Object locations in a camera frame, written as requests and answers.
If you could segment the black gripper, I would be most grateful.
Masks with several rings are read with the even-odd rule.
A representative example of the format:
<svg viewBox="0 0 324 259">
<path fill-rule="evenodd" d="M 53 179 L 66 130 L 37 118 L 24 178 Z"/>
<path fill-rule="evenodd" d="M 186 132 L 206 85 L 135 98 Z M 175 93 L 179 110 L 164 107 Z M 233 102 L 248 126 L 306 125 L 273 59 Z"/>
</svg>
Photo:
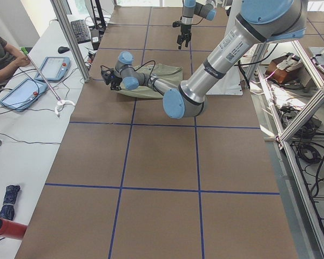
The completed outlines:
<svg viewBox="0 0 324 259">
<path fill-rule="evenodd" d="M 185 42 L 185 47 L 188 47 L 190 41 L 191 41 L 191 24 L 181 24 L 181 34 L 178 35 L 178 40 L 177 40 L 177 44 L 178 44 L 178 49 L 181 49 L 182 43 Z"/>
<path fill-rule="evenodd" d="M 110 84 L 111 84 L 111 87 L 110 87 L 110 90 L 111 91 L 120 91 L 122 88 L 120 87 L 120 84 L 122 82 L 122 78 L 121 77 L 118 77 L 115 73 L 114 70 L 112 70 L 110 72 Z"/>
</svg>

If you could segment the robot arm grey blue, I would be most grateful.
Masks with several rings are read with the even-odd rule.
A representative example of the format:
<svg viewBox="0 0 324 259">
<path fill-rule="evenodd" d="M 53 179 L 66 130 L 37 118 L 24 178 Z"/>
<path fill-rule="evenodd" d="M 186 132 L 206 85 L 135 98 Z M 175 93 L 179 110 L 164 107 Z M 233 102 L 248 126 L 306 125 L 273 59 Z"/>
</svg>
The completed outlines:
<svg viewBox="0 0 324 259">
<path fill-rule="evenodd" d="M 113 90 L 146 86 L 163 96 L 165 113 L 173 118 L 196 117 L 206 108 L 206 93 L 255 44 L 287 42 L 306 31 L 307 1 L 241 1 L 234 26 L 188 80 L 175 86 L 133 68 L 133 55 L 123 51 L 115 67 L 102 71 Z"/>
<path fill-rule="evenodd" d="M 178 49 L 181 50 L 183 42 L 188 47 L 192 38 L 191 28 L 194 15 L 212 21 L 217 13 L 217 1 L 205 1 L 205 4 L 198 3 L 196 0 L 183 1 L 183 12 L 178 21 L 173 22 L 172 27 L 180 27 L 180 34 L 177 38 Z"/>
</svg>

